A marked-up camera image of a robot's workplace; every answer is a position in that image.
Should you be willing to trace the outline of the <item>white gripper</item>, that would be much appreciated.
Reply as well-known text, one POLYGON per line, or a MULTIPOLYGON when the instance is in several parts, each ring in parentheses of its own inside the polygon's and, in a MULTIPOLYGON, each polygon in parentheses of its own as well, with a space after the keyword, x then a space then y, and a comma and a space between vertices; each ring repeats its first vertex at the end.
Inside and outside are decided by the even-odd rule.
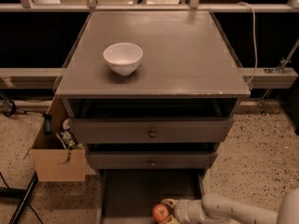
POLYGON ((175 209, 175 217, 169 217, 166 224, 203 224, 204 209, 200 200, 163 199, 162 204, 175 209))

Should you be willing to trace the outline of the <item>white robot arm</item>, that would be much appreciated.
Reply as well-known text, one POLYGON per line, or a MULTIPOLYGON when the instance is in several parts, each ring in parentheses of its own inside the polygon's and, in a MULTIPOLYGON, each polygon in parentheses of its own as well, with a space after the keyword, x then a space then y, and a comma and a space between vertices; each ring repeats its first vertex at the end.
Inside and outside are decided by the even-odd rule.
POLYGON ((161 204, 169 214, 159 224, 299 224, 299 189, 285 195, 277 212, 214 192, 200 200, 164 199, 161 204))

